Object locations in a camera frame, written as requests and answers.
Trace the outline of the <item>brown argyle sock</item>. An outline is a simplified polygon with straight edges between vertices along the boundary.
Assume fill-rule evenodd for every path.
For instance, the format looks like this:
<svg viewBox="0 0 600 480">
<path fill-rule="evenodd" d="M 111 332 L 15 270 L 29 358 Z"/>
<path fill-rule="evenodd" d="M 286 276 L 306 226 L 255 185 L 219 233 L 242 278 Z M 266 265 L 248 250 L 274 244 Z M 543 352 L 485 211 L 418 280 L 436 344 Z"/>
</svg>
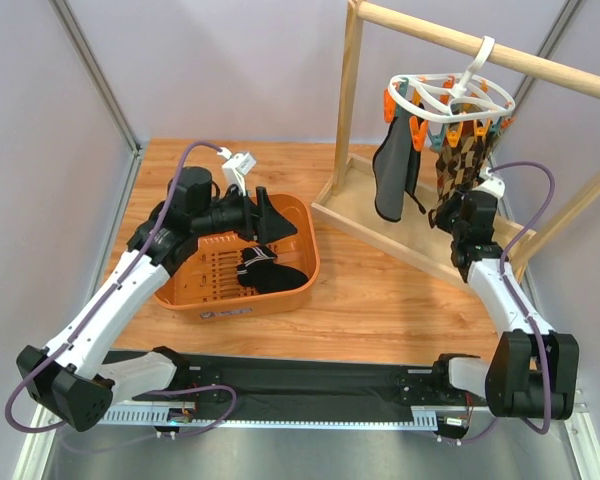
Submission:
<svg viewBox="0 0 600 480">
<path fill-rule="evenodd" d="M 488 166 L 489 156 L 514 120 L 513 116 L 504 116 L 496 120 L 473 120 L 463 124 L 463 128 L 468 130 L 462 145 L 462 192 L 469 192 L 478 184 L 480 170 Z"/>
<path fill-rule="evenodd" d="M 437 227 L 438 209 L 447 202 L 454 193 L 467 193 L 460 190 L 463 174 L 462 145 L 466 139 L 468 128 L 462 128 L 458 143 L 452 146 L 448 140 L 443 145 L 435 163 L 437 174 L 436 191 L 438 200 L 433 209 L 428 213 L 429 224 Z"/>
</svg>

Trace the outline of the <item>black white-striped sock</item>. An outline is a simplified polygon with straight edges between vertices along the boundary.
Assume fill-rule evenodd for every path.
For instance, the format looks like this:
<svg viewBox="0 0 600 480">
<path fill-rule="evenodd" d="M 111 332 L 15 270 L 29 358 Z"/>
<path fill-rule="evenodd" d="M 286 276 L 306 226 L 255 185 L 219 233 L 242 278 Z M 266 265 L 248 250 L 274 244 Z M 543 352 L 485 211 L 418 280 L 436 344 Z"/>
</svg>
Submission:
<svg viewBox="0 0 600 480">
<path fill-rule="evenodd" d="M 254 264 L 248 272 L 259 294 L 295 290 L 308 282 L 307 275 L 302 271 L 275 263 Z"/>
</svg>

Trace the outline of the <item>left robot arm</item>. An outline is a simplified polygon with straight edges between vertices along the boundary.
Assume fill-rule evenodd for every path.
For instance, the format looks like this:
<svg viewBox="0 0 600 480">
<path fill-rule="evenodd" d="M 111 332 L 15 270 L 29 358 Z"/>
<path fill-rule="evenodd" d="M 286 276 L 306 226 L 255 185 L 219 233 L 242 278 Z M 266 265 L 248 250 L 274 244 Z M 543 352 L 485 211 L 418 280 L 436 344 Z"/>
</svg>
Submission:
<svg viewBox="0 0 600 480">
<path fill-rule="evenodd" d="M 198 250 L 203 237 L 227 232 L 269 244 L 296 234 L 265 188 L 250 198 L 232 185 L 221 194 L 209 170 L 182 167 L 127 243 L 113 274 L 77 317 L 43 348 L 25 347 L 16 365 L 29 396 L 78 432 L 109 408 L 143 394 L 182 394 L 189 364 L 156 347 L 135 359 L 105 358 L 129 321 Z"/>
</svg>

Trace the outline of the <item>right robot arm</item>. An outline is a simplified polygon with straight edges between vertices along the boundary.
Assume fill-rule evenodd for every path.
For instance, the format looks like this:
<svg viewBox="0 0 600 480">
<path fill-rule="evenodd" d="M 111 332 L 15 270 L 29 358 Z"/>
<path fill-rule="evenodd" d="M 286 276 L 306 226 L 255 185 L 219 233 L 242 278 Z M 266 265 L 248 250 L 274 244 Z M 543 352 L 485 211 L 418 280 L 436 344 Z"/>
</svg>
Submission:
<svg viewBox="0 0 600 480">
<path fill-rule="evenodd" d="M 485 399 L 496 417 L 566 420 L 574 408 L 579 345 L 558 333 L 517 283 L 494 240 L 497 198 L 472 190 L 454 197 L 440 226 L 452 235 L 451 261 L 477 294 L 499 335 L 491 362 L 445 354 L 451 387 Z"/>
</svg>

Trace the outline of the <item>wooden hanger rack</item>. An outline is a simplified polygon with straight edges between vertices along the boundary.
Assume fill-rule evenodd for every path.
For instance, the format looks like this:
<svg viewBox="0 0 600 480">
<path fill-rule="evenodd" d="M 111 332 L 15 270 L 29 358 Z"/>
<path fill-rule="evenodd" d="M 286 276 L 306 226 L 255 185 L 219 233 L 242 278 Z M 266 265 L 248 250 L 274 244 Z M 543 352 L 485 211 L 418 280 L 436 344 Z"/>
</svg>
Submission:
<svg viewBox="0 0 600 480">
<path fill-rule="evenodd" d="M 314 217 L 460 290 L 460 274 L 445 256 L 449 238 L 417 216 L 406 223 L 381 219 L 371 208 L 372 162 L 350 151 L 351 124 L 363 27 L 379 25 L 473 57 L 473 69 L 492 63 L 600 100 L 600 76 L 367 1 L 347 7 L 334 169 L 312 203 Z"/>
</svg>

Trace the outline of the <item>white round clip hanger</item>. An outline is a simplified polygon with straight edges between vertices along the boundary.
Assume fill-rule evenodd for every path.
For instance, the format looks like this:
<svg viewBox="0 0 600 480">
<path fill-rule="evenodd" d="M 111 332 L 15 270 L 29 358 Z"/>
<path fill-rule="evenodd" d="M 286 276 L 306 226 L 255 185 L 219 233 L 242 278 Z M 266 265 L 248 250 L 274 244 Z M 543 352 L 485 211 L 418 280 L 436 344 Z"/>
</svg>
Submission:
<svg viewBox="0 0 600 480">
<path fill-rule="evenodd" d="M 495 40 L 485 36 L 463 72 L 395 75 L 386 88 L 387 94 L 397 107 L 438 124 L 510 116 L 516 107 L 512 95 L 479 75 L 494 47 Z"/>
</svg>

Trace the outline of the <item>grey black sock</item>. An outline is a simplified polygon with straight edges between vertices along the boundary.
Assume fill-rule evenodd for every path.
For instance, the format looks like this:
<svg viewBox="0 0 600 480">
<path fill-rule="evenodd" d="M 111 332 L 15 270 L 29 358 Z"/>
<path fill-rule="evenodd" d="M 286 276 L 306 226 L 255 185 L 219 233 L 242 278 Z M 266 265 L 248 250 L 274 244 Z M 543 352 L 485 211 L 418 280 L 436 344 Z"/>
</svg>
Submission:
<svg viewBox="0 0 600 480">
<path fill-rule="evenodd" d="M 415 202 L 421 214 L 426 213 L 426 208 L 416 197 L 421 152 L 413 146 L 412 118 L 411 113 L 399 110 L 372 159 L 376 185 L 374 206 L 382 219 L 393 223 L 401 220 L 405 195 Z"/>
</svg>

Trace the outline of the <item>orange plastic basket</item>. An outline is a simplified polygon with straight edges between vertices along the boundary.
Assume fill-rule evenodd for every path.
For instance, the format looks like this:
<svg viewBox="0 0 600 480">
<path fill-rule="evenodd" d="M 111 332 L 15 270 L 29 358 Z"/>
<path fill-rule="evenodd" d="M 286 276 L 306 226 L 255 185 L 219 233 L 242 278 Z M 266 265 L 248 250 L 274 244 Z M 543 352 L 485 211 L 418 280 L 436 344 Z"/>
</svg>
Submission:
<svg viewBox="0 0 600 480">
<path fill-rule="evenodd" d="M 311 297 L 320 269 L 311 213 L 301 199 L 291 194 L 276 193 L 269 198 L 297 233 L 268 248 L 277 255 L 275 264 L 307 277 L 303 285 L 272 293 L 241 285 L 237 269 L 243 263 L 242 251 L 254 244 L 228 232 L 199 240 L 197 252 L 154 294 L 157 304 L 195 320 L 266 315 L 302 307 Z"/>
</svg>

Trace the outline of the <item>right aluminium frame post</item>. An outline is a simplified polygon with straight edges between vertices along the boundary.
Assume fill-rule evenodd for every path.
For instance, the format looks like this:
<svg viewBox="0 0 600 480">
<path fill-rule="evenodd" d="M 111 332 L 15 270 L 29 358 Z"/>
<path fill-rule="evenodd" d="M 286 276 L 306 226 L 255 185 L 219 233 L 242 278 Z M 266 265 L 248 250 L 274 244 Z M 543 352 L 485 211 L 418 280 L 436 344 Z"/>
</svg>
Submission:
<svg viewBox="0 0 600 480">
<path fill-rule="evenodd" d="M 566 0 L 563 2 L 549 31 L 540 44 L 536 53 L 538 57 L 547 60 L 552 58 L 563 37 L 585 4 L 585 0 Z M 536 77 L 531 75 L 524 76 L 513 96 L 517 106 L 520 106 L 524 102 L 532 88 L 535 86 L 536 81 Z"/>
</svg>

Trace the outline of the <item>aluminium frame post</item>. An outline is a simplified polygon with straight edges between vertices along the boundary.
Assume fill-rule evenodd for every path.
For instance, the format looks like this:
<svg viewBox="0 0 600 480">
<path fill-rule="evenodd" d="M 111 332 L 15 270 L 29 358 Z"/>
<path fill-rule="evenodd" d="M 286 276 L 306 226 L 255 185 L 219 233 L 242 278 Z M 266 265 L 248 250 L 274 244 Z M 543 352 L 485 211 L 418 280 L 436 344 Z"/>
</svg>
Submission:
<svg viewBox="0 0 600 480">
<path fill-rule="evenodd" d="M 552 58 L 563 37 L 585 4 L 585 0 L 566 0 L 563 2 L 549 31 L 540 44 L 536 53 L 538 57 L 547 60 Z M 517 106 L 520 106 L 524 102 L 532 88 L 535 86 L 536 81 L 536 77 L 531 75 L 524 76 L 513 96 Z"/>
<path fill-rule="evenodd" d="M 53 0 L 50 1 L 50 6 L 83 64 L 87 76 L 95 87 L 102 104 L 123 140 L 127 152 L 127 158 L 122 169 L 122 183 L 113 199 L 113 213 L 108 220 L 104 243 L 99 253 L 96 270 L 90 280 L 89 296 L 87 297 L 87 299 L 90 299 L 97 292 L 104 280 L 109 258 L 114 250 L 117 235 L 144 158 L 145 145 L 140 142 L 129 120 L 126 118 L 70 2 Z"/>
</svg>

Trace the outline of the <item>left aluminium frame post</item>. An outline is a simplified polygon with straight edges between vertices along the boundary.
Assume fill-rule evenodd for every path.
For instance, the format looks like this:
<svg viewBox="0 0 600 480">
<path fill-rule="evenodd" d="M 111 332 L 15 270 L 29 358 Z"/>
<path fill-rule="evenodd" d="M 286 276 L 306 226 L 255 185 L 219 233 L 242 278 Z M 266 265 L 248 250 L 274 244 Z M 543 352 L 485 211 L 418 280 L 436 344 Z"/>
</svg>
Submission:
<svg viewBox="0 0 600 480">
<path fill-rule="evenodd" d="M 87 297 L 87 299 L 90 299 L 97 292 L 104 280 L 109 258 L 114 250 L 117 235 L 144 158 L 145 145 L 140 142 L 129 120 L 126 118 L 70 2 L 53 0 L 50 1 L 50 6 L 83 64 L 87 76 L 95 87 L 102 104 L 123 140 L 127 152 L 127 158 L 122 169 L 122 183 L 113 199 L 113 213 L 108 220 L 104 243 L 99 253 L 96 270 L 90 280 L 89 296 Z"/>
</svg>

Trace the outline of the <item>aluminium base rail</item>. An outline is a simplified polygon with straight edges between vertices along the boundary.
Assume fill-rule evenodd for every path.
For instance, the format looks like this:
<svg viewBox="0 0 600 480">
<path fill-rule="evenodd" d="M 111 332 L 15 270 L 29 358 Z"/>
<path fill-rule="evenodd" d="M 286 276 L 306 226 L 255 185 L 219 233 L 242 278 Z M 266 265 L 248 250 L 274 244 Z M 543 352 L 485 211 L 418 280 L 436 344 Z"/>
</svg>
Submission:
<svg viewBox="0 0 600 480">
<path fill-rule="evenodd" d="M 535 351 L 507 345 L 486 365 L 443 354 L 431 366 L 182 356 L 159 348 L 114 355 L 93 376 L 51 363 L 31 396 L 79 432 L 126 400 L 166 401 L 171 418 L 229 418 L 267 425 L 407 424 L 421 406 L 486 406 L 497 417 L 554 420 L 573 412 L 577 345 L 555 345 L 548 365 L 529 367 Z"/>
</svg>

